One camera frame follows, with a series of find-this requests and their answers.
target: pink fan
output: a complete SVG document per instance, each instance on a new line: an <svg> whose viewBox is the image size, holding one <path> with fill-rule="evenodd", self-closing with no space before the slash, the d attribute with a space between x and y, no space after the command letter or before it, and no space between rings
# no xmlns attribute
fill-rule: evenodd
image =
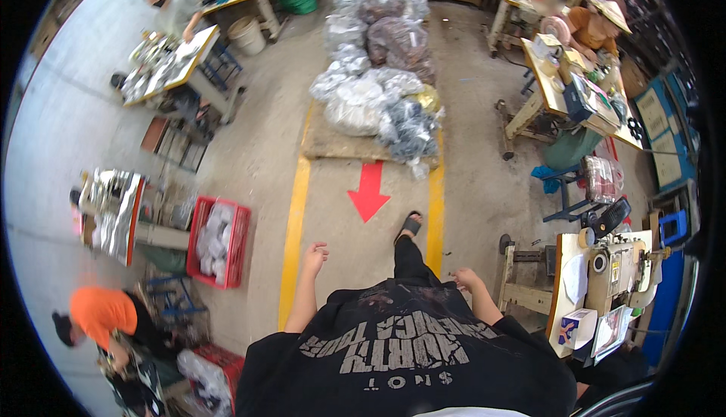
<svg viewBox="0 0 726 417"><path fill-rule="evenodd" d="M557 37L562 45L570 45L570 29L567 23L559 17L544 17L540 23L540 31L542 34L551 34Z"/></svg>

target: conical hat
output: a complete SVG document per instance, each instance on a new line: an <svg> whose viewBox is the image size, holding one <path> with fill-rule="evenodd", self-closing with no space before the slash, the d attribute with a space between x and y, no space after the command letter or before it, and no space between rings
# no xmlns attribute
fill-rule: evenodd
<svg viewBox="0 0 726 417"><path fill-rule="evenodd" d="M623 31L627 32L628 34L632 34L633 31L630 31L630 28L628 28L628 23L625 23L625 17L623 16L623 11L620 10L620 6L618 6L618 3L610 0L589 0L593 6L597 8L598 11L603 13L603 15L611 22L615 24L618 28L622 29Z"/></svg>

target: yellow floor line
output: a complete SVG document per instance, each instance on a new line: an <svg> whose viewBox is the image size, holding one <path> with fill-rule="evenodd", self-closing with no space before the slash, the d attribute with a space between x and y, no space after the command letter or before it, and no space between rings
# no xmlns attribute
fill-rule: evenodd
<svg viewBox="0 0 726 417"><path fill-rule="evenodd" d="M428 174L428 232L426 234L426 265L441 278L444 255L444 137L439 129L439 168Z"/></svg>
<svg viewBox="0 0 726 417"><path fill-rule="evenodd" d="M308 133L310 114L313 103L305 118L303 141ZM277 311L278 330L282 331L293 306L295 286L298 282L298 263L300 262L300 241L303 237L303 217L305 215L305 202L308 196L308 182L310 181L310 160L302 154L298 156L298 168L295 171L293 182L293 197L290 199L290 215L287 216L287 232L285 234L285 256L282 260L282 280L279 286L279 308Z"/></svg>

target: red plastic crate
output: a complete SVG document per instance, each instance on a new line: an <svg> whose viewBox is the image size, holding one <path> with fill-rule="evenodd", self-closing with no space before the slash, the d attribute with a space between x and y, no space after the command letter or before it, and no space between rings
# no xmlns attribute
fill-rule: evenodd
<svg viewBox="0 0 726 417"><path fill-rule="evenodd" d="M234 207L224 285L218 285L213 276L205 276L200 272L200 258L197 256L199 230L207 224L209 213L212 211L212 206L215 203L229 204ZM186 253L186 274L215 288L227 289L238 287L242 281L242 263L245 261L245 247L247 245L247 233L250 227L251 215L252 211L250 208L241 206L236 202L216 198L215 196L199 196L192 217L192 232L189 234L189 251Z"/></svg>
<svg viewBox="0 0 726 417"><path fill-rule="evenodd" d="M227 378L227 384L230 386L231 412L234 414L234 399L237 398L237 383L240 381L242 367L245 365L245 358L231 351L227 351L214 343L201 346L195 349L194 353L209 360L214 365L222 367L222 372L224 372L224 376Z"/></svg>

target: blue cloth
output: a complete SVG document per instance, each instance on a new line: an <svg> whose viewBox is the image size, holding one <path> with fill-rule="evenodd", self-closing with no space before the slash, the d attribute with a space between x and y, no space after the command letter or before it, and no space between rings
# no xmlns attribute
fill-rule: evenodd
<svg viewBox="0 0 726 417"><path fill-rule="evenodd" d="M530 175L541 179L542 176L549 175L549 173L552 173L554 171L555 170L552 168L541 165L539 167L535 167ZM557 189L560 188L560 181L557 179L545 179L544 181L542 181L542 187L544 188L544 192L546 194L554 194Z"/></svg>

